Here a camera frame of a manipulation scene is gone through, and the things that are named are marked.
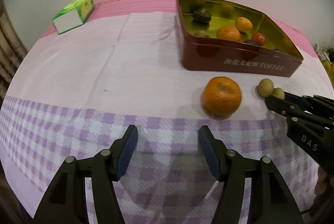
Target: blue gripper pad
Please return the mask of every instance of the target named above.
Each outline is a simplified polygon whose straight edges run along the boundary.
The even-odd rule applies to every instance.
[[[122,149],[122,151],[121,151],[121,153],[119,154],[119,157],[118,157],[117,173],[116,173],[116,176],[117,176],[118,180],[122,176],[125,175],[125,173],[128,169],[132,154],[133,154],[133,152],[136,148],[137,142],[138,142],[138,129],[134,125],[130,125],[129,128],[131,126],[133,126],[133,128],[130,130],[130,133],[128,133],[125,145],[123,146],[123,149]]]
[[[199,143],[201,144],[203,153],[204,153],[204,157],[205,160],[209,166],[210,169],[210,173],[212,176],[214,176],[216,178],[216,180],[219,180],[221,174],[220,174],[220,170],[219,170],[219,160],[218,157],[216,155],[216,153],[214,152],[214,149],[211,145],[211,142],[207,136],[207,134],[205,133],[205,131],[199,129],[198,131],[198,139],[199,139]]]

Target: purple checkered tablecloth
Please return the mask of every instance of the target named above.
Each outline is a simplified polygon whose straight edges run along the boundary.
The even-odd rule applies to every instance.
[[[127,174],[115,183],[126,223],[210,223],[222,189],[210,175],[197,141],[208,125],[216,138],[245,157],[269,156],[300,209],[312,201],[317,165],[286,137],[284,119],[216,121],[119,115],[71,109],[6,97],[0,112],[0,156],[15,194],[34,215],[57,169],[68,155],[91,157],[121,137],[129,124],[139,131]],[[97,223],[86,180],[91,223]],[[246,223],[246,181],[240,223]]]

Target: table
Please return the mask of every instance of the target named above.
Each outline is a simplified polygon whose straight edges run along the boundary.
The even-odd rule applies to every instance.
[[[126,223],[210,223],[222,184],[210,175],[197,142],[208,125],[244,157],[269,156],[301,210],[314,198],[318,165],[286,137],[282,116],[256,94],[264,75],[195,72],[178,58],[175,0],[112,0],[96,4],[88,23],[62,35],[50,28],[17,71],[0,112],[0,158],[14,193],[33,216],[63,160],[95,155],[139,130],[127,174],[115,183]],[[334,98],[310,43],[276,21],[304,57],[276,87]],[[224,75],[241,87],[243,101],[228,119],[208,117],[200,104],[206,83]],[[96,223],[91,183],[87,207]],[[240,223],[246,223],[250,181]]]

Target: green and white box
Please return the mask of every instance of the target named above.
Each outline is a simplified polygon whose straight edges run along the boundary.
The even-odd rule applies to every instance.
[[[93,0],[75,0],[66,5],[64,9],[52,19],[57,33],[62,34],[81,26],[86,22],[93,9]]]

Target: small round fruit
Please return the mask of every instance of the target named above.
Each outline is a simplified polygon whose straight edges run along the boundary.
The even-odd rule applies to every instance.
[[[244,43],[260,47],[261,45],[253,39],[248,39]]]
[[[217,39],[236,41],[240,40],[241,34],[237,28],[221,27],[216,34]]]
[[[193,36],[197,36],[197,37],[210,37],[208,35],[208,33],[206,31],[203,31],[203,30],[194,32]]]
[[[197,9],[192,16],[194,21],[199,23],[209,23],[211,20],[210,12],[204,8]]]
[[[206,85],[203,92],[204,107],[217,116],[233,114],[242,99],[238,84],[227,77],[215,77]]]
[[[229,16],[231,15],[231,13],[234,11],[234,7],[232,5],[229,4],[223,4],[220,10],[220,13],[223,16]]]
[[[272,96],[276,97],[276,98],[279,98],[279,99],[284,99],[285,98],[285,94],[284,94],[284,91],[282,88],[275,88],[273,90],[273,92],[271,93]]]
[[[273,81],[270,79],[261,80],[261,82],[259,82],[258,84],[257,90],[258,90],[258,94],[261,97],[263,98],[268,97],[273,92]]]
[[[235,27],[243,32],[250,32],[253,29],[253,24],[251,23],[251,21],[247,18],[243,18],[243,17],[238,17],[235,20]]]
[[[266,38],[262,33],[253,33],[252,39],[258,42],[261,46],[263,46],[266,42]]]

